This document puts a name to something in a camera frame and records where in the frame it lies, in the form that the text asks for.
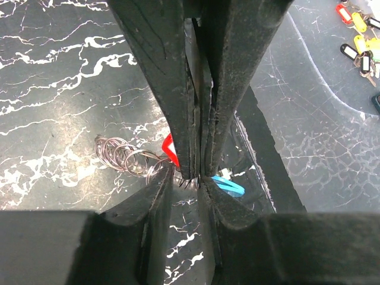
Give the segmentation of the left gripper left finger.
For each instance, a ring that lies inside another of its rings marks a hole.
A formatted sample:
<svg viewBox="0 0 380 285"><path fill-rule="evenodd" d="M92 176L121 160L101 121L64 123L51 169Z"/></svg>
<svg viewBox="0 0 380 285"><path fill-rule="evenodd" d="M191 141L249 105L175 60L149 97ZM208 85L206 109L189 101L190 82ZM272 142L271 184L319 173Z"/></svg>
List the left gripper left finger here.
<svg viewBox="0 0 380 285"><path fill-rule="evenodd" d="M1 283L162 284L173 172L100 214L2 211Z"/></svg>

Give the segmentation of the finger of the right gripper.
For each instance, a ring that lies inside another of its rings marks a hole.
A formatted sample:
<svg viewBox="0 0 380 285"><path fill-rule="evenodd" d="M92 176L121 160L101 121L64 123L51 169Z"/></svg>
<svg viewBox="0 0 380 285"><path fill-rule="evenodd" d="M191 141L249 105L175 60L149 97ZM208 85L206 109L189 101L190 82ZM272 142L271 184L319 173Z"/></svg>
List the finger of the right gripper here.
<svg viewBox="0 0 380 285"><path fill-rule="evenodd" d="M185 53L182 1L114 0L108 6L169 125L184 179L200 173L200 108Z"/></svg>
<svg viewBox="0 0 380 285"><path fill-rule="evenodd" d="M200 36L213 87L203 120L202 176L214 176L233 115L291 1L204 1Z"/></svg>

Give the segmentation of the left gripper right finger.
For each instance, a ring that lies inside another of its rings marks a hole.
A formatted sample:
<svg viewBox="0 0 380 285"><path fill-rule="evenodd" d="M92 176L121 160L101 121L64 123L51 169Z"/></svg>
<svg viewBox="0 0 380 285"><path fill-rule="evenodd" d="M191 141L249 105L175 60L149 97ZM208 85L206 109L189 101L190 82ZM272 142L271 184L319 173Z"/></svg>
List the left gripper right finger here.
<svg viewBox="0 0 380 285"><path fill-rule="evenodd" d="M259 215L204 178L207 284L378 284L379 215Z"/></svg>

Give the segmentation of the red tag key bunch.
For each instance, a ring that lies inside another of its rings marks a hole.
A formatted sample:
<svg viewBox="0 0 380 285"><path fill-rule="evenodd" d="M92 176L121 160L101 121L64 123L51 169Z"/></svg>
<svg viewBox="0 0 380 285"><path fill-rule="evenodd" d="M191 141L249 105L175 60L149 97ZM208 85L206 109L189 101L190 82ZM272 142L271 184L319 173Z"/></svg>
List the red tag key bunch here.
<svg viewBox="0 0 380 285"><path fill-rule="evenodd" d="M169 160L176 166L180 167L178 156L176 154L172 135L169 134L163 141L161 146L163 152L168 156Z"/></svg>

